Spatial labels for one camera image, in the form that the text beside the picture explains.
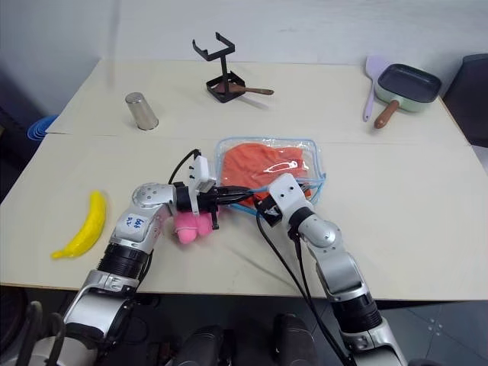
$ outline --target phone holder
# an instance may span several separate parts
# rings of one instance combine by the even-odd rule
[[[246,83],[244,80],[242,80],[240,77],[238,77],[236,74],[234,74],[232,71],[227,72],[227,62],[226,62],[226,55],[231,54],[232,52],[236,51],[236,46],[234,43],[230,42],[227,40],[225,37],[221,36],[219,32],[215,32],[215,37],[217,40],[222,42],[227,46],[227,48],[224,48],[223,50],[217,51],[212,54],[208,54],[207,50],[202,50],[197,46],[195,43],[195,40],[193,40],[193,48],[197,53],[202,56],[206,61],[212,61],[214,59],[217,59],[220,57],[220,64],[222,65],[222,75],[208,81],[207,84],[207,90],[221,103],[226,103],[228,101],[232,101],[234,98],[239,97],[240,95],[244,94],[244,91],[238,91],[238,92],[231,92],[229,90],[229,83],[233,82],[237,85],[241,86],[246,86]],[[223,83],[223,92],[218,92],[217,91],[217,86]]]

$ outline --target stainless steel cup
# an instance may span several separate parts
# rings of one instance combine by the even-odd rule
[[[125,97],[125,102],[141,130],[152,130],[158,126],[159,121],[142,93],[128,94]]]

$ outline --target white table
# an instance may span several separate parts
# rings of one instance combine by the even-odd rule
[[[107,66],[80,88],[0,206],[2,283],[79,287],[136,186],[167,181],[194,147],[211,157],[219,138],[264,134],[318,142],[328,178],[316,212],[341,227],[376,298],[488,298],[488,179],[440,101],[373,131],[361,121],[368,80],[354,66],[231,66],[248,85],[276,93],[227,104],[204,90],[217,74],[210,63],[116,63],[110,88]],[[303,83],[310,95],[297,92]],[[124,96],[135,90],[160,117],[153,131],[130,122]],[[79,258],[51,260],[83,222],[91,189],[109,200],[101,238]],[[226,211],[220,228],[180,246],[169,225],[141,290],[297,295],[253,217]],[[291,242],[273,235],[296,267]],[[311,291],[322,297],[308,252],[305,261]]]

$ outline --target frying pan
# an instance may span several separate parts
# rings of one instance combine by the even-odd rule
[[[409,112],[423,111],[437,98],[441,85],[438,77],[425,71],[401,63],[389,65],[374,86],[376,96],[388,103],[374,126],[385,127],[398,108]]]

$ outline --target banana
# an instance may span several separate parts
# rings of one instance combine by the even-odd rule
[[[105,224],[105,202],[104,195],[99,191],[90,193],[90,210],[85,223],[75,237],[62,250],[51,254],[51,258],[78,257],[87,252],[100,237]]]

